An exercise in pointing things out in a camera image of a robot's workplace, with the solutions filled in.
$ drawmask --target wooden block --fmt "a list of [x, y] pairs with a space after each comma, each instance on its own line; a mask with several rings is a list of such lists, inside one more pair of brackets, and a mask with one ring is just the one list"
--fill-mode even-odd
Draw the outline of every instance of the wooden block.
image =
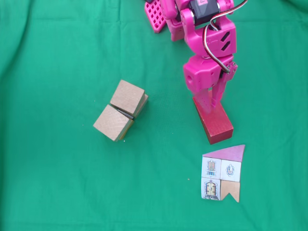
[[110, 104], [135, 117], [144, 101], [144, 90], [121, 80], [112, 96]]
[[148, 96], [147, 94], [145, 94], [145, 95], [144, 95], [144, 98], [143, 98], [143, 100], [142, 100], [142, 102], [141, 102], [141, 105], [140, 105], [140, 107], [138, 108], [138, 110], [137, 110], [137, 112], [136, 112], [135, 118], [137, 118], [137, 116], [140, 114], [140, 112], [141, 112], [142, 109], [144, 108], [146, 102], [148, 102], [148, 98], [149, 98], [149, 96]]
[[220, 179], [220, 168], [220, 159], [203, 157], [201, 176], [212, 179]]
[[237, 202], [240, 202], [240, 188], [239, 182], [221, 180], [220, 199], [223, 200], [230, 193]]
[[214, 144], [232, 137], [233, 126], [221, 103], [218, 103], [210, 113], [207, 113], [195, 97], [193, 97], [193, 102], [196, 106], [210, 144]]
[[224, 148], [218, 151], [210, 152], [204, 154], [203, 157], [211, 157], [217, 158], [222, 160], [231, 160], [242, 162], [243, 155], [244, 155], [245, 144], [233, 146], [230, 148]]
[[107, 105], [93, 126], [113, 141], [118, 141], [132, 123], [133, 120]]
[[222, 160], [220, 179], [240, 182], [241, 179], [241, 162]]
[[202, 177], [201, 196], [203, 199], [220, 201], [220, 180]]

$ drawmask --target green backdrop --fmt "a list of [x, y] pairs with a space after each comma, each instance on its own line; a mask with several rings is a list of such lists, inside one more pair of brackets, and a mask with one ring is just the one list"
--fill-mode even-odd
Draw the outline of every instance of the green backdrop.
[[[250, 0], [230, 19], [234, 133], [210, 145], [193, 53], [152, 31], [143, 0], [0, 0], [0, 229], [307, 230], [308, 3]], [[121, 79], [149, 102], [112, 142], [93, 124]], [[202, 199], [202, 154], [239, 144], [240, 203]]]

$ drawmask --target wooden cube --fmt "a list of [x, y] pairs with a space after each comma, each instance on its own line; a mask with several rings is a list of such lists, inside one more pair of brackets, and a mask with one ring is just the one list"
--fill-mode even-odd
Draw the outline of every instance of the wooden cube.
[[124, 137], [132, 123], [132, 119], [107, 105], [93, 126], [111, 140], [118, 141]]
[[147, 95], [144, 90], [121, 80], [112, 96], [110, 104], [123, 112], [136, 117], [146, 103]]

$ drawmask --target pink robot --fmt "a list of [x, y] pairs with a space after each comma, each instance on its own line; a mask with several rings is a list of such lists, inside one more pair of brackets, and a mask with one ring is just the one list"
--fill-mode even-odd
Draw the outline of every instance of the pink robot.
[[171, 40], [184, 38], [195, 53], [183, 66], [188, 89], [211, 144], [228, 139], [233, 126], [220, 100], [237, 70], [233, 61], [236, 53], [236, 29], [226, 15], [241, 8], [247, 0], [234, 7], [233, 0], [154, 0], [155, 12], [162, 15], [156, 32], [167, 23]]

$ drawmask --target red block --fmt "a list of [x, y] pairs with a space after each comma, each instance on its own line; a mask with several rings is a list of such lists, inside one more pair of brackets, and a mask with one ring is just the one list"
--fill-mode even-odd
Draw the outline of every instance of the red block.
[[193, 97], [193, 102], [210, 144], [218, 143], [232, 137], [233, 126], [221, 103], [218, 103], [210, 113], [207, 113], [200, 106], [195, 97]]

